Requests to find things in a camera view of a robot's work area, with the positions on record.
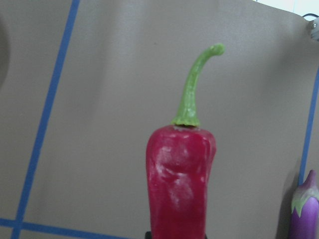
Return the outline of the red chili pepper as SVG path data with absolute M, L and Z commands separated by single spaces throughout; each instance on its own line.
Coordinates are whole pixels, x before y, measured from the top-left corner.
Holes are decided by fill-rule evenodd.
M 146 149 L 151 229 L 147 239 L 206 237 L 207 185 L 216 154 L 212 133 L 199 127 L 196 87 L 205 63 L 224 53 L 222 44 L 204 50 L 186 79 L 176 116 L 157 129 Z

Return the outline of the purple eggplant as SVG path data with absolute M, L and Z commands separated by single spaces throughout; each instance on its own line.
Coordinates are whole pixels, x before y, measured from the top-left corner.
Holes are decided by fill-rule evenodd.
M 293 193 L 288 238 L 316 239 L 319 222 L 319 189 L 316 172 L 311 170 L 305 182 Z

